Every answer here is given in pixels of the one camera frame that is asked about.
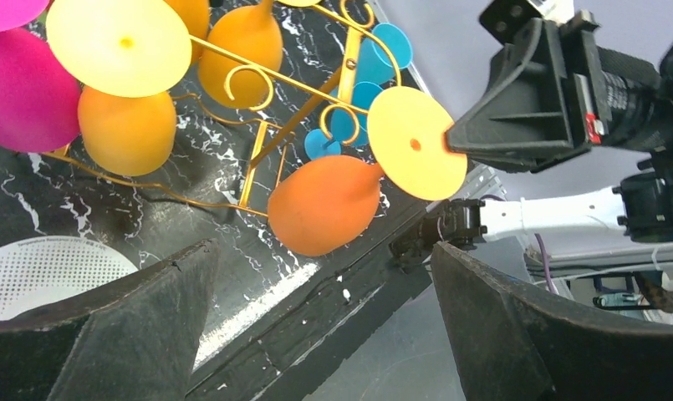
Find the marble countertop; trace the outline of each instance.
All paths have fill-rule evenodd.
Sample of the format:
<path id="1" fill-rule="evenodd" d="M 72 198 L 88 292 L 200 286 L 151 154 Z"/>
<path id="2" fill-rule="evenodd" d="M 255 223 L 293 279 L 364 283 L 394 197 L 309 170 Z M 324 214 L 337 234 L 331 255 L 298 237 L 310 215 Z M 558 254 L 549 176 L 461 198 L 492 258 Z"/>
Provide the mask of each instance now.
<path id="1" fill-rule="evenodd" d="M 255 2 L 225 2 L 222 8 L 213 10 L 212 21 L 226 11 L 251 3 Z M 322 4 L 333 9 L 338 0 L 325 0 Z M 344 27 L 314 11 L 279 4 L 274 15 L 284 39 L 281 72 L 318 87 L 340 64 Z M 362 9 L 354 15 L 365 20 Z M 32 25 L 31 29 L 43 35 L 43 27 Z M 272 105 L 258 114 L 283 124 L 308 95 L 283 83 L 275 86 Z M 201 93 L 195 70 L 171 91 L 174 95 L 188 92 Z M 254 116 L 223 109 L 207 96 L 203 99 L 221 117 L 243 120 Z M 163 182 L 174 191 L 201 201 L 237 203 L 257 126 L 223 126 L 205 116 L 193 99 L 177 102 L 176 108 L 178 132 L 170 159 L 157 172 L 135 180 Z M 300 139 L 287 148 L 284 176 L 307 161 L 300 142 L 306 132 L 317 126 L 316 116 L 312 114 L 298 127 Z M 372 160 L 367 147 L 352 151 Z M 74 143 L 71 155 L 91 164 L 80 140 Z M 266 208 L 279 158 L 280 154 L 273 152 L 257 171 L 251 202 L 255 209 Z M 227 209 L 197 209 L 160 191 L 113 185 L 61 161 L 40 155 L 14 156 L 0 148 L 0 246 L 34 236 L 80 236 L 113 247 L 143 268 L 201 239 L 215 237 L 221 242 L 222 265 L 231 267 L 231 275 L 216 283 L 195 368 L 219 353 L 316 272 L 336 272 L 358 260 L 425 204 L 383 180 L 380 208 L 364 235 L 333 254 L 307 258 L 284 248 L 261 217 Z"/>

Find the gold metal rack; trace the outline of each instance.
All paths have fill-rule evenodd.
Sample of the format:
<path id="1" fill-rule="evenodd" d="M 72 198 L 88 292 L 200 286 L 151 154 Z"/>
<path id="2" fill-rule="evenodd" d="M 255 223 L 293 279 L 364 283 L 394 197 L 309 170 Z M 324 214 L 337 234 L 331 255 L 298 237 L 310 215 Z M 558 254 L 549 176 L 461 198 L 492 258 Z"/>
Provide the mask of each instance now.
<path id="1" fill-rule="evenodd" d="M 203 208 L 226 207 L 236 209 L 239 211 L 246 211 L 248 213 L 253 213 L 254 215 L 257 216 L 267 217 L 267 213 L 255 210 L 250 206 L 250 195 L 252 193 L 252 185 L 254 182 L 254 177 L 257 168 L 260 165 L 260 163 L 265 159 L 265 157 L 267 157 L 267 155 L 269 155 L 271 152 L 273 152 L 282 144 L 282 157 L 280 159 L 277 171 L 277 179 L 275 181 L 275 187 L 279 184 L 280 180 L 282 179 L 284 161 L 287 154 L 286 152 L 287 146 L 296 138 L 294 129 L 297 128 L 297 126 L 305 118 L 307 118 L 307 116 L 309 116 L 320 104 L 322 104 L 322 102 L 328 101 L 331 103 L 322 111 L 321 115 L 319 116 L 319 128 L 322 130 L 326 138 L 328 140 L 331 140 L 332 138 L 331 133 L 329 132 L 329 129 L 327 128 L 326 125 L 327 116 L 329 115 L 330 112 L 336 109 L 341 109 L 345 113 L 347 113 L 350 116 L 350 118 L 354 121 L 354 133 L 351 135 L 349 139 L 344 140 L 342 144 L 350 145 L 356 141 L 359 134 L 359 121 L 357 119 L 356 114 L 368 114 L 367 110 L 361 109 L 351 104 L 355 84 L 355 73 L 356 69 L 358 68 L 357 64 L 359 57 L 360 42 L 363 37 L 370 38 L 383 49 L 385 55 L 388 57 L 390 61 L 390 64 L 394 66 L 395 85 L 398 86 L 402 85 L 402 77 L 400 75 L 400 69 L 398 67 L 398 64 L 395 61 L 395 56 L 379 38 L 377 38 L 375 35 L 373 35 L 373 33 L 369 31 L 369 29 L 375 25 L 375 15 L 373 13 L 372 8 L 370 7 L 370 5 L 364 4 L 364 9 L 368 14 L 367 15 L 368 20 L 365 23 L 358 23 L 349 14 L 349 11 L 346 7 L 348 1 L 353 0 L 340 0 L 339 2 L 340 15 L 319 4 L 304 7 L 304 8 L 312 8 L 313 10 L 323 14 L 327 18 L 331 18 L 334 21 L 337 21 L 339 23 L 348 26 L 348 31 L 346 35 L 346 44 L 344 46 L 344 57 L 341 66 L 333 74 L 331 74 L 331 76 L 326 80 L 326 82 L 324 82 L 318 89 L 315 89 L 295 79 L 289 78 L 288 76 L 283 75 L 277 71 L 267 69 L 260 64 L 253 63 L 252 61 L 244 57 L 228 52 L 227 50 L 219 48 L 218 46 L 215 46 L 211 43 L 208 43 L 205 40 L 191 36 L 191 40 L 200 44 L 203 48 L 212 51 L 213 53 L 220 54 L 221 56 L 224 56 L 241 64 L 236 68 L 234 68 L 232 71 L 230 71 L 230 73 L 227 75 L 224 88 L 226 90 L 226 93 L 228 94 L 228 97 L 232 98 L 232 90 L 231 90 L 232 77 L 235 75 L 235 73 L 239 71 L 243 70 L 253 71 L 256 74 L 259 74 L 265 80 L 268 86 L 268 95 L 261 104 L 249 108 L 251 111 L 263 110 L 267 108 L 270 105 L 270 103 L 272 103 L 274 97 L 274 85 L 272 79 L 278 79 L 296 88 L 299 88 L 304 92 L 311 94 L 309 100 L 307 100 L 307 102 L 302 106 L 302 108 L 299 109 L 284 126 L 279 126 L 277 124 L 270 123 L 264 119 L 232 121 L 229 119 L 221 118 L 213 114 L 203 104 L 198 94 L 190 93 L 173 98 L 175 101 L 186 98 L 195 99 L 199 107 L 203 110 L 204 113 L 206 113 L 206 115 L 210 116 L 211 118 L 215 119 L 216 121 L 224 125 L 235 126 L 244 124 L 259 124 L 259 126 L 257 127 L 257 135 L 255 138 L 255 143 L 252 147 L 250 163 L 247 167 L 247 172 L 245 174 L 245 183 L 243 185 L 240 200 L 237 203 L 237 205 L 232 203 L 207 203 L 200 200 L 193 200 L 176 193 L 168 186 L 158 182 L 138 183 L 123 180 L 114 175 L 105 174 L 103 172 L 94 170 L 93 168 L 83 164 L 82 162 L 77 161 L 76 159 L 68 156 L 68 150 L 70 145 L 66 145 L 62 149 L 55 150 L 53 152 L 44 153 L 43 155 L 56 160 L 62 160 L 66 163 L 69 163 L 71 165 L 80 168 L 81 170 L 87 173 L 90 173 L 91 175 L 95 175 L 104 180 L 111 181 L 117 185 L 124 185 L 134 188 L 162 190 L 167 195 L 172 196 L 173 198 L 185 202 L 189 205 Z M 337 97 L 334 97 L 330 93 L 337 86 L 339 87 L 339 91 Z M 275 129 L 277 133 L 275 134 L 274 138 L 272 138 L 269 142 L 265 144 L 265 139 L 267 138 L 267 132 L 268 129 L 270 128 Z"/>

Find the yellow disc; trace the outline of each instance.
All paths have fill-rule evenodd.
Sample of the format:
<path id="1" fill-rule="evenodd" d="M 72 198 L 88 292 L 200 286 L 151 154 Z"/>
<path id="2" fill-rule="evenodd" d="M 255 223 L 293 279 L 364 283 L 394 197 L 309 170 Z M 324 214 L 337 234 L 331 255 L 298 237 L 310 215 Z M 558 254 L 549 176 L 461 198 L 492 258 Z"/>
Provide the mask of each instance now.
<path id="1" fill-rule="evenodd" d="M 312 7 L 321 3 L 321 0 L 278 0 L 280 3 L 289 7 Z"/>
<path id="2" fill-rule="evenodd" d="M 181 17 L 156 0 L 56 0 L 48 44 L 78 80 L 114 96 L 163 92 L 183 78 L 191 40 Z"/>
<path id="3" fill-rule="evenodd" d="M 405 86 L 386 89 L 370 106 L 368 138 L 375 159 L 403 191 L 426 201 L 455 194 L 467 175 L 467 155 L 446 147 L 454 121 L 431 96 Z"/>

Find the white wall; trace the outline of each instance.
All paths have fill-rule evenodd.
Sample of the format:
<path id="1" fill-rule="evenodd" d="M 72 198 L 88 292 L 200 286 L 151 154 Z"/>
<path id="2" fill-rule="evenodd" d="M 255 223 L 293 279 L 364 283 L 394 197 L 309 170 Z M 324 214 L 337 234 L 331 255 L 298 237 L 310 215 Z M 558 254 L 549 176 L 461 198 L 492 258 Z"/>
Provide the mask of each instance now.
<path id="1" fill-rule="evenodd" d="M 488 0 L 370 0 L 410 37 L 414 64 L 432 95 L 455 119 L 482 95 L 489 58 L 498 43 L 479 26 L 478 15 Z M 591 11 L 602 24 L 598 45 L 651 61 L 673 42 L 673 0 L 577 0 L 577 9 Z M 636 173 L 642 154 L 598 149 L 549 171 L 537 174 L 501 174 L 509 199 L 536 199 L 578 194 L 618 184 Z M 616 236 L 548 235 L 551 254 L 608 250 L 631 246 Z"/>

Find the white plastic strainer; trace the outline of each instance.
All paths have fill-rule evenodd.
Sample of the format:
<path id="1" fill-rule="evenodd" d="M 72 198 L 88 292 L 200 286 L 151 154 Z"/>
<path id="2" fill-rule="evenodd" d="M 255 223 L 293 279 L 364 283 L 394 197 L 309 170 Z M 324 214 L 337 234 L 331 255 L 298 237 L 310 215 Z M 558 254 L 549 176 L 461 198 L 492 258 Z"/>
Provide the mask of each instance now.
<path id="1" fill-rule="evenodd" d="M 136 270 L 116 250 L 74 236 L 43 236 L 2 246 L 0 320 L 73 297 Z"/>

